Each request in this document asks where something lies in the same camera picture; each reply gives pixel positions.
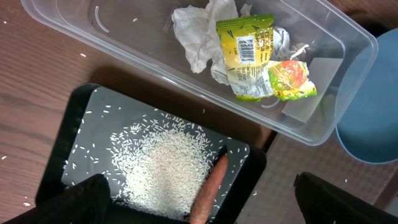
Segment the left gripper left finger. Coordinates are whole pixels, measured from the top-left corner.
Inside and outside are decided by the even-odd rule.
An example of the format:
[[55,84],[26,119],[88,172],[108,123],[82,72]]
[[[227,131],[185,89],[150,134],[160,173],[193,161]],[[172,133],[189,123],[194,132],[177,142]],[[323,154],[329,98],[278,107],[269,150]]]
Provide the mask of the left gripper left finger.
[[5,223],[167,224],[176,221],[113,205],[107,179],[102,174],[95,174]]

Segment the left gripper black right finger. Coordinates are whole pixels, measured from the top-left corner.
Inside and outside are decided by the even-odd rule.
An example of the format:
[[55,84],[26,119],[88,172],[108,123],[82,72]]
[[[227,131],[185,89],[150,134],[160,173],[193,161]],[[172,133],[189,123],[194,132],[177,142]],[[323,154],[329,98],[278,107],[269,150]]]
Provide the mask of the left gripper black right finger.
[[397,224],[397,217],[310,172],[296,175],[294,187],[306,224]]

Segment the pile of white rice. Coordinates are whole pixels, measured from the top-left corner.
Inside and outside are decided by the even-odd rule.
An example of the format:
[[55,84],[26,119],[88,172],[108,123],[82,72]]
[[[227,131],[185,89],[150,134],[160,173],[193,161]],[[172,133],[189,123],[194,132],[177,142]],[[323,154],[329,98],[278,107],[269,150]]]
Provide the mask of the pile of white rice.
[[69,188],[102,174],[113,203],[183,220],[227,156],[229,171],[209,213],[213,222],[248,154],[247,144],[164,111],[105,105],[84,113],[61,181]]

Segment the dark blue plate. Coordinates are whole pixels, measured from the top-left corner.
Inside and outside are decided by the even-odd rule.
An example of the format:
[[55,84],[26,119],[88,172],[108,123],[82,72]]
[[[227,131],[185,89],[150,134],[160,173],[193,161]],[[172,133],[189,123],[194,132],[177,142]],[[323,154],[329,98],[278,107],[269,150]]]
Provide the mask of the dark blue plate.
[[397,29],[376,40],[376,60],[336,125],[336,137],[355,159],[387,164],[397,160]]

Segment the orange carrot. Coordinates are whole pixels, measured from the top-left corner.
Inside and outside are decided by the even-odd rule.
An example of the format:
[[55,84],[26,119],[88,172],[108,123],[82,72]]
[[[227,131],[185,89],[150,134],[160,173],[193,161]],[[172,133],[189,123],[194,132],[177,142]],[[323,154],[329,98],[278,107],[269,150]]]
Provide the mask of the orange carrot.
[[206,223],[227,168],[228,155],[224,154],[215,165],[207,181],[203,184],[203,187],[195,200],[189,217],[190,224]]

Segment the green yellow snack wrapper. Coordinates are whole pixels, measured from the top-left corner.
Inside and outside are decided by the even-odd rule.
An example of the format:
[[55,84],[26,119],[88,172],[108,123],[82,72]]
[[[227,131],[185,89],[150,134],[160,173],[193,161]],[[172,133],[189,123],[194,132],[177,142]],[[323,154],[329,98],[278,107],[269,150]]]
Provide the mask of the green yellow snack wrapper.
[[297,52],[276,46],[274,16],[271,14],[218,21],[228,82],[242,101],[260,101],[275,96],[282,101],[315,96],[305,62]]

